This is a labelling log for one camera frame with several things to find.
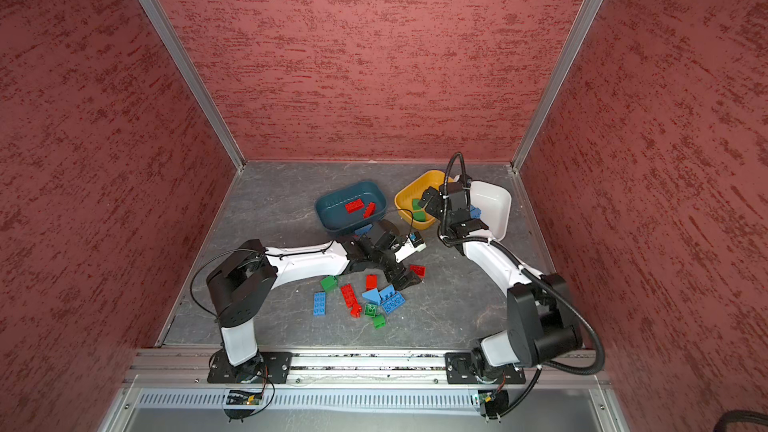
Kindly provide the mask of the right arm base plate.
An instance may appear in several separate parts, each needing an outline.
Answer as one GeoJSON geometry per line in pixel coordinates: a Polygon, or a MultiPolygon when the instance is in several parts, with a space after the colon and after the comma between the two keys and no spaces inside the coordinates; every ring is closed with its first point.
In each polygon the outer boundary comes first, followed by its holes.
{"type": "Polygon", "coordinates": [[[525,373],[512,364],[492,366],[481,352],[448,352],[444,355],[446,377],[449,384],[522,385],[525,373]]]}

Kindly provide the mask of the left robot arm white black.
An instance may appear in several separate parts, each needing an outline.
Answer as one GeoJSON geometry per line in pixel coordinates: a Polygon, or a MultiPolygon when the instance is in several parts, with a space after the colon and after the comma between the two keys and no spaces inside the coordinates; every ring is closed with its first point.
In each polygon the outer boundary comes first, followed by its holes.
{"type": "Polygon", "coordinates": [[[254,318],[272,289],[315,277],[337,277],[381,270],[397,291],[421,282],[405,265],[426,243],[417,231],[400,235],[389,221],[361,235],[296,248],[265,247],[249,240],[236,248],[206,278],[223,350],[231,366],[240,367],[259,353],[254,318]]]}

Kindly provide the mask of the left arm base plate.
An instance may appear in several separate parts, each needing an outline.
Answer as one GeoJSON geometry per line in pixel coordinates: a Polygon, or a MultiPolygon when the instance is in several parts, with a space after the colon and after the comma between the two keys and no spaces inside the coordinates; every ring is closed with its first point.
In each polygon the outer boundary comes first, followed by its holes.
{"type": "Polygon", "coordinates": [[[207,382],[209,384],[285,384],[294,355],[291,352],[258,353],[234,366],[223,349],[209,360],[207,382]]]}

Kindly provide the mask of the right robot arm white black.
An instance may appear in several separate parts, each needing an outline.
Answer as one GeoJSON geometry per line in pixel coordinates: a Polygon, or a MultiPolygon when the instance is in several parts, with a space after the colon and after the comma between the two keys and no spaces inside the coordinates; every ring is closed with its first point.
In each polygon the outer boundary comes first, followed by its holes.
{"type": "Polygon", "coordinates": [[[580,321],[566,304],[565,281],[529,267],[489,225],[472,217],[468,186],[430,186],[419,205],[439,221],[438,238],[479,266],[506,295],[506,329],[480,339],[475,348],[484,367],[535,367],[581,347],[580,321]]]}

